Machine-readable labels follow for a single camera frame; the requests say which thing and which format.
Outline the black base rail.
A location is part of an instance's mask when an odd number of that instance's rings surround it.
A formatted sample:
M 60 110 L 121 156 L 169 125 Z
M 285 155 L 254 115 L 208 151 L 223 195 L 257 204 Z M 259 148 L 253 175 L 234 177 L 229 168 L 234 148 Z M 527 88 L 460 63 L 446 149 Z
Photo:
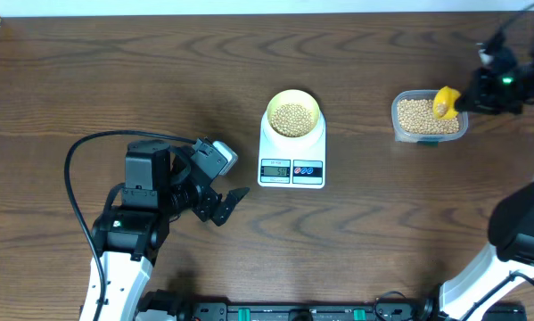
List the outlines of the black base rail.
M 373 321 L 440 320 L 432 299 L 383 295 L 356 304 L 258 304 L 188 300 L 172 292 L 148 292 L 136 309 L 136 321 Z

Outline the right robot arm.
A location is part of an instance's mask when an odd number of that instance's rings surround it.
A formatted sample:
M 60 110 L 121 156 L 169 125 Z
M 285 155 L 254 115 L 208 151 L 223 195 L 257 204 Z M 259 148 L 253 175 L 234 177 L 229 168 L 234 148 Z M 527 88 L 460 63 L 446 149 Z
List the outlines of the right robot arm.
M 459 112 L 519 115 L 534 104 L 534 40 L 531 61 L 519 64 L 505 47 L 505 25 L 482 44 L 482 65 L 453 102 Z M 534 179 L 504 198 L 489 220 L 488 242 L 467 267 L 438 289 L 423 308 L 424 320 L 480 320 L 512 289 L 534 284 Z

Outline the yellow measuring scoop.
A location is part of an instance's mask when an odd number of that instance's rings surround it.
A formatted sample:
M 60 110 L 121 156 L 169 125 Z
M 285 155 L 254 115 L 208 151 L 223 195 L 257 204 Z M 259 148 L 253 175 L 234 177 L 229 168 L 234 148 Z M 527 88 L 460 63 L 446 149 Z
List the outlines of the yellow measuring scoop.
M 449 120 L 458 115 L 456 100 L 460 92 L 449 86 L 442 87 L 433 99 L 432 112 L 436 119 Z

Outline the soybeans in container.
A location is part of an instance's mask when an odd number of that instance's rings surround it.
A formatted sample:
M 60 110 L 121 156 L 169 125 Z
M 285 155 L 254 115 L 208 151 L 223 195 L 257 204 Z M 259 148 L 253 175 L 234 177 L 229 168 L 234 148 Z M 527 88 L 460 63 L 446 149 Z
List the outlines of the soybeans in container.
M 447 135 L 459 130 L 457 118 L 436 119 L 432 112 L 433 100 L 401 100 L 397 104 L 398 121 L 406 132 L 421 135 Z

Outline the soybeans in scoop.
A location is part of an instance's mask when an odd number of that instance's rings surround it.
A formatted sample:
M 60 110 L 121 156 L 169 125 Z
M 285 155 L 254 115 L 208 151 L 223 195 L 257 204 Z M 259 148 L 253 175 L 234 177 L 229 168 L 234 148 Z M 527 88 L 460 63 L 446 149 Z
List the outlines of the soybeans in scoop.
M 448 112 L 448 106 L 446 103 L 435 103 L 434 114 L 438 119 L 442 119 Z

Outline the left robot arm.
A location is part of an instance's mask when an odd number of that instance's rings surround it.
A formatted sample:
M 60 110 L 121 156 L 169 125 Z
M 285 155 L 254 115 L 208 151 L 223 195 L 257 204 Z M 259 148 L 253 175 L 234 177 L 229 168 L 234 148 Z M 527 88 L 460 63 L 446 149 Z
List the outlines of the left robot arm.
M 99 257 L 91 262 L 80 319 L 194 318 L 190 301 L 144 288 L 174 218 L 191 210 L 201 221 L 222 226 L 249 192 L 242 187 L 222 195 L 211 187 L 236 161 L 236 153 L 226 144 L 207 139 L 182 147 L 161 140 L 128 145 L 125 181 L 111 189 L 93 225 L 92 240 Z

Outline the soybeans in bowl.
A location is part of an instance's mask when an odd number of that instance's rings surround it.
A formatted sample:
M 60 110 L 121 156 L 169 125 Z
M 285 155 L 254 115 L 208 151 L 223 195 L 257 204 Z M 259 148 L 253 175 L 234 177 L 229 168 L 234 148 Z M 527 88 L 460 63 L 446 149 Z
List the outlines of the soybeans in bowl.
M 274 111 L 270 124 L 282 136 L 300 137 L 312 130 L 315 121 L 312 112 L 303 105 L 287 103 Z

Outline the clear plastic bean container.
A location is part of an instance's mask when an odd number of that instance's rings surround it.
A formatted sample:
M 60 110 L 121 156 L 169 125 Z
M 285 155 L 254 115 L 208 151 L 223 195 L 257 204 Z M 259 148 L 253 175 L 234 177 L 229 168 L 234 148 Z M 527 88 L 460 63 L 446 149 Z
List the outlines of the clear plastic bean container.
M 399 94 L 391 105 L 395 140 L 405 143 L 440 143 L 462 137 L 468 129 L 468 115 L 438 119 L 433 114 L 437 90 L 410 90 Z

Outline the yellow plastic bowl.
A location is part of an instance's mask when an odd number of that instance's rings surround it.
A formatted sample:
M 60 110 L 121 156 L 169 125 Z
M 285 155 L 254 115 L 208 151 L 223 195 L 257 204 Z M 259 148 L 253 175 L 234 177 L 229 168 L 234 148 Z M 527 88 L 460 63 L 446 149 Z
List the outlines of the yellow plastic bowl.
M 267 105 L 267 123 L 279 135 L 303 137 L 312 132 L 321 119 L 316 99 L 298 89 L 276 94 Z

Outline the white digital kitchen scale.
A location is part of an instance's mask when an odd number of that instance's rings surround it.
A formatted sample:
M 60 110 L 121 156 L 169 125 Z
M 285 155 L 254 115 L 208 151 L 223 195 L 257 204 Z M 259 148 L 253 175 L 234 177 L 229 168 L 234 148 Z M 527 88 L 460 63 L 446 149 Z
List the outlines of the white digital kitchen scale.
M 325 117 L 302 137 L 281 136 L 262 117 L 257 182 L 263 187 L 322 189 L 326 177 Z

